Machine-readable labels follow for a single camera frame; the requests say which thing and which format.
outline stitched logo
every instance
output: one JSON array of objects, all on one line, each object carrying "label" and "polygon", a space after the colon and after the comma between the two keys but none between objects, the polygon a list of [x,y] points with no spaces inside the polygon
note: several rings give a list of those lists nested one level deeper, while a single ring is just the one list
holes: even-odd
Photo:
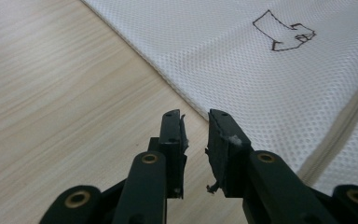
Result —
[{"label": "stitched logo", "polygon": [[316,36],[315,31],[301,23],[290,26],[283,24],[270,10],[255,20],[253,25],[261,33],[272,39],[272,50],[274,51],[298,49]]}]

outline zipper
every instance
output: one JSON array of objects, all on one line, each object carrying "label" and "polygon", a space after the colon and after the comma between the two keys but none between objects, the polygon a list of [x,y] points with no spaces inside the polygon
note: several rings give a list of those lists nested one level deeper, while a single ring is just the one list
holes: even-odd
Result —
[{"label": "zipper", "polygon": [[317,182],[322,172],[345,147],[357,122],[358,91],[341,110],[322,143],[307,158],[297,172],[298,177],[304,184],[311,187]]}]

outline wood grain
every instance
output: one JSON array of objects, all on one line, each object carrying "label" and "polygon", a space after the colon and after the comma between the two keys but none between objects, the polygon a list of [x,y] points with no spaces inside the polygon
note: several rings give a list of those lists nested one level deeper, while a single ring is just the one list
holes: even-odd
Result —
[{"label": "wood grain", "polygon": [[37,223],[73,186],[116,184],[176,108],[190,148],[168,223],[245,223],[241,200],[206,193],[207,121],[91,10],[0,0],[0,223]]}]

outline black line drawing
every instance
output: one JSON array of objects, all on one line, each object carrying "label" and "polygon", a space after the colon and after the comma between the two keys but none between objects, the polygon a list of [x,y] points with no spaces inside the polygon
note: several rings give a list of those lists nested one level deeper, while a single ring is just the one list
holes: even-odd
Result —
[{"label": "black line drawing", "polygon": [[290,26],[279,21],[270,10],[253,22],[253,25],[264,35],[273,40],[272,50],[283,51],[298,49],[314,36],[315,31],[305,27],[301,23]]}]

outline tabletop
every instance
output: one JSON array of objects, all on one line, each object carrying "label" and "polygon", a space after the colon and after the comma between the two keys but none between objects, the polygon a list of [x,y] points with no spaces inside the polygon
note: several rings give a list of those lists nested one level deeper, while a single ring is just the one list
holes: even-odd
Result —
[{"label": "tabletop", "polygon": [[38,223],[63,191],[106,190],[186,114],[185,199],[168,223],[246,223],[225,199],[204,149],[208,122],[79,0],[0,0],[0,223]]}]

